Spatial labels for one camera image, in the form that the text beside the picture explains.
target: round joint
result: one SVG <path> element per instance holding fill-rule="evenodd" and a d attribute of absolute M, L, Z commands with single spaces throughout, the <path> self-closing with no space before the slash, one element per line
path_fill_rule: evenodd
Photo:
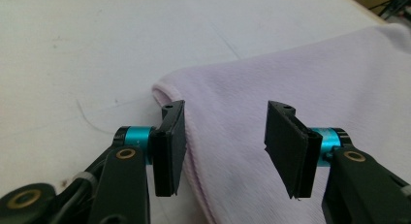
<path fill-rule="evenodd" d="M 7 208 L 9 209 L 18 209 L 18 208 L 26 208 L 31 206 L 37 200 L 39 200 L 40 196 L 42 195 L 42 191 L 39 189 L 30 189 L 26 191 L 22 191 L 15 196 L 13 196 L 9 202 L 7 203 Z"/>
<path fill-rule="evenodd" d="M 129 159 L 132 158 L 136 154 L 136 151 L 132 148 L 125 148 L 118 151 L 115 156 L 118 159 Z"/>
<path fill-rule="evenodd" d="M 350 160 L 353 160 L 359 163 L 362 163 L 363 161 L 365 161 L 365 157 L 362 154 L 357 153 L 355 151 L 345 151 L 344 156 Z"/>

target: folded towel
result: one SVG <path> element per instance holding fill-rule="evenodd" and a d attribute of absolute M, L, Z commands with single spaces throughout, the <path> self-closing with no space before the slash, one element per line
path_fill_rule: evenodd
<path fill-rule="evenodd" d="M 309 127 L 340 127 L 411 182 L 411 36 L 396 24 L 255 58 L 189 68 L 153 86 L 186 101 L 184 170 L 210 223 L 324 223 L 328 168 L 312 198 L 290 200 L 264 151 L 268 100 Z"/>

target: white table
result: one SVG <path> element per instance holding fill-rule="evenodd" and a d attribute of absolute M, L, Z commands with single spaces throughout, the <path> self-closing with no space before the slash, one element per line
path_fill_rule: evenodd
<path fill-rule="evenodd" d="M 382 23 L 350 0 L 0 0 L 0 196 L 61 191 L 123 125 L 159 125 L 151 85 L 174 70 Z M 206 223 L 185 178 L 152 223 Z"/>

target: lavender cloth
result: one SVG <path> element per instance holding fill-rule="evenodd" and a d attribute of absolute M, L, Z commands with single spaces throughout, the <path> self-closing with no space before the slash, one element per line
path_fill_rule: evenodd
<path fill-rule="evenodd" d="M 341 127 L 354 145 L 411 182 L 411 36 L 366 28 L 315 45 L 179 70 L 153 86 L 186 101 L 184 170 L 210 223 L 323 223 L 329 169 L 312 198 L 290 200 L 264 151 L 268 100 L 310 127 Z"/>

